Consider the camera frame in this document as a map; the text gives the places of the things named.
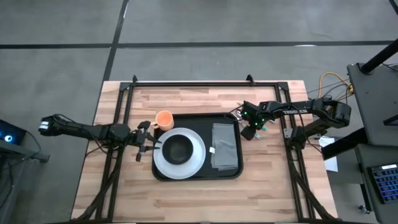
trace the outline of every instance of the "blue light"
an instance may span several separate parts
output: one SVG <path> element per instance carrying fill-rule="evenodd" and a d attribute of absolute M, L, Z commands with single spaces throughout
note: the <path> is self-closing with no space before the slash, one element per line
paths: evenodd
<path fill-rule="evenodd" d="M 11 142 L 12 136 L 6 136 L 6 137 L 4 137 L 4 140 L 6 140 L 6 142 Z"/>

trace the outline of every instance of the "gray floor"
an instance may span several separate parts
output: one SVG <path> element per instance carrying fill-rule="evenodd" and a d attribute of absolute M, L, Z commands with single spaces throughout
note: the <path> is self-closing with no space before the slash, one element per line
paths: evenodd
<path fill-rule="evenodd" d="M 0 0 L 0 44 L 111 43 L 122 0 Z M 393 40 L 398 16 L 388 0 L 130 0 L 121 42 L 355 41 Z M 365 62 L 383 47 L 243 47 L 118 49 L 110 80 L 304 80 L 318 88 L 323 72 L 346 76 L 350 63 Z M 12 223 L 50 223 L 70 217 L 87 141 L 44 138 L 40 118 L 63 113 L 92 123 L 109 49 L 0 50 L 0 119 L 28 129 L 51 154 L 32 163 Z M 397 62 L 398 57 L 390 59 Z M 337 82 L 327 76 L 323 84 Z M 344 87 L 333 91 L 338 95 Z M 309 94 L 316 97 L 317 92 Z M 362 126 L 355 98 L 345 136 Z M 338 157 L 340 170 L 354 155 Z M 349 172 L 329 176 L 340 218 L 375 222 L 361 215 L 360 190 Z"/>

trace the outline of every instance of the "orange cup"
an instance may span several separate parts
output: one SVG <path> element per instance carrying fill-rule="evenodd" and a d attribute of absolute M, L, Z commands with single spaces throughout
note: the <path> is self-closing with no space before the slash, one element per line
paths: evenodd
<path fill-rule="evenodd" d="M 157 113 L 155 122 L 150 124 L 154 129 L 160 128 L 162 131 L 168 131 L 174 127 L 173 115 L 169 111 Z"/>

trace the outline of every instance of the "wooden tabletop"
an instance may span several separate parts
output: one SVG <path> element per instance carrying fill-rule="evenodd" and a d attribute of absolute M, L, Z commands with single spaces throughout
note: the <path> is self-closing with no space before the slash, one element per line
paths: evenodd
<path fill-rule="evenodd" d="M 303 81 L 287 81 L 292 101 L 307 100 Z M 120 82 L 104 82 L 95 124 L 113 122 Z M 226 112 L 243 100 L 258 104 L 275 100 L 273 87 L 145 87 L 134 88 L 129 127 L 153 121 L 157 112 Z M 303 115 L 304 122 L 312 121 Z M 279 119 L 258 131 L 261 140 L 241 138 L 243 173 L 233 180 L 161 182 L 152 175 L 152 153 L 136 162 L 137 148 L 129 146 L 123 156 L 116 198 L 114 222 L 291 222 L 297 221 L 292 186 Z M 96 148 L 91 142 L 88 151 Z M 105 162 L 101 151 L 86 159 L 73 207 L 78 217 L 100 190 Z M 336 208 L 322 155 L 311 148 L 303 150 L 309 184 L 320 203 L 333 216 Z M 300 198 L 305 208 L 303 193 Z M 104 212 L 108 211 L 106 198 Z"/>

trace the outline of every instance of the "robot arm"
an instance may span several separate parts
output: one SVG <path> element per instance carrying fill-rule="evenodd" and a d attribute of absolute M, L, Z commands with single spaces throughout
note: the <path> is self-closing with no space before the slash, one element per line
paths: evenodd
<path fill-rule="evenodd" d="M 290 114 L 315 114 L 318 120 L 306 125 L 305 127 L 296 127 L 292 132 L 292 139 L 305 144 L 306 136 L 314 134 L 326 134 L 330 127 L 342 128 L 349 125 L 351 107 L 345 103 L 320 98 L 315 100 L 300 101 L 294 103 L 279 103 L 277 101 L 260 102 L 258 106 L 244 101 L 241 109 L 243 120 L 248 121 L 241 132 L 247 140 L 251 140 L 268 120 L 275 120 L 281 116 Z"/>
<path fill-rule="evenodd" d="M 58 136 L 66 134 L 87 140 L 96 140 L 101 144 L 112 144 L 113 147 L 124 147 L 125 145 L 137 146 L 136 161 L 141 160 L 141 154 L 158 147 L 143 146 L 146 139 L 159 142 L 148 133 L 150 121 L 143 121 L 138 125 L 138 129 L 131 131 L 126 124 L 98 124 L 95 126 L 76 123 L 62 119 L 61 116 L 55 114 L 42 118 L 39 132 L 43 136 Z"/>

